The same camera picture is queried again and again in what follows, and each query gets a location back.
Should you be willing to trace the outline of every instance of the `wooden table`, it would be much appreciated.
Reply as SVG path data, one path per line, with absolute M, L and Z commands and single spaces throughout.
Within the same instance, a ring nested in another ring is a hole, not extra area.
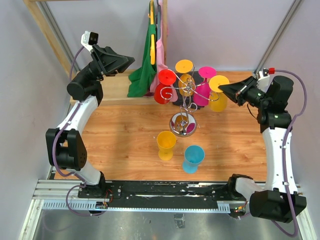
M 223 72 L 231 82 L 247 78 L 248 72 Z M 91 115 L 82 134 L 88 161 L 102 171 L 107 180 L 227 181 L 233 174 L 244 174 L 265 181 L 266 152 L 260 126 L 246 106 L 228 100 L 223 112 L 208 107 L 197 110 L 198 123 L 189 137 L 177 137 L 170 161 L 158 157 L 157 135 L 169 130 L 169 120 L 178 106 L 101 105 Z M 184 151 L 199 145 L 205 159 L 198 171 L 182 169 Z

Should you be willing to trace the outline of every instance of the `blue cup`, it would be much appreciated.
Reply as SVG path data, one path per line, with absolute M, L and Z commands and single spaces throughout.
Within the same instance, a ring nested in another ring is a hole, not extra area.
M 187 174 L 194 174 L 198 170 L 198 165 L 204 159 L 204 149 L 198 145 L 191 145 L 184 152 L 182 168 Z

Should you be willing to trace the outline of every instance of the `pink disc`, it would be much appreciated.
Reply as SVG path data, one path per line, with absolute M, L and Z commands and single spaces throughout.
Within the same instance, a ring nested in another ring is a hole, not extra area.
M 204 79 L 209 79 L 217 75 L 217 71 L 210 66 L 203 66 L 199 69 L 199 75 Z

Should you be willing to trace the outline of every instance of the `hanging clothes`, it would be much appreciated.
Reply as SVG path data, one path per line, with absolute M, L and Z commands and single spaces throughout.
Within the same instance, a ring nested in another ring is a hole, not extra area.
M 161 9 L 162 11 L 162 0 L 158 1 L 158 8 Z M 168 67 L 165 65 L 165 49 L 164 49 L 164 45 L 162 42 L 163 39 L 163 19 L 161 18 L 160 20 L 160 38 L 158 38 L 158 40 L 156 41 L 156 69 L 157 69 L 157 74 L 155 75 L 151 86 L 150 86 L 150 92 L 154 93 L 156 90 L 156 87 L 159 85 L 159 79 L 158 79 L 158 73 L 163 70 L 163 69 L 167 69 Z M 172 92 L 172 98 L 170 99 L 170 102 L 175 102 L 178 100 L 178 94 L 177 92 L 174 90 Z
M 157 73 L 157 65 L 151 64 L 150 59 L 150 46 L 151 46 L 151 35 L 156 36 L 156 25 L 151 24 L 151 19 L 149 18 L 148 30 L 145 37 L 144 52 L 142 58 L 142 67 L 135 70 L 129 75 L 129 80 L 131 85 L 129 86 L 129 91 L 127 94 L 128 98 L 139 98 L 143 97 L 149 90 L 152 81 Z

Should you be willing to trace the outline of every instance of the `pink cup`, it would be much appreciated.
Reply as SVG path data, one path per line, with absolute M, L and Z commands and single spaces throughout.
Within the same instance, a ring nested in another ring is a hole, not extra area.
M 197 93 L 194 93 L 194 95 L 193 95 L 194 103 L 197 104 L 198 106 L 201 106 L 201 107 L 207 106 L 209 104 L 208 98 L 210 97 L 210 92 L 211 92 L 211 89 L 210 89 L 207 81 L 204 81 L 203 85 L 197 86 L 195 91 L 198 94 L 201 94 L 202 96 L 206 97 L 207 99 L 203 98 L 202 96 L 198 95 Z

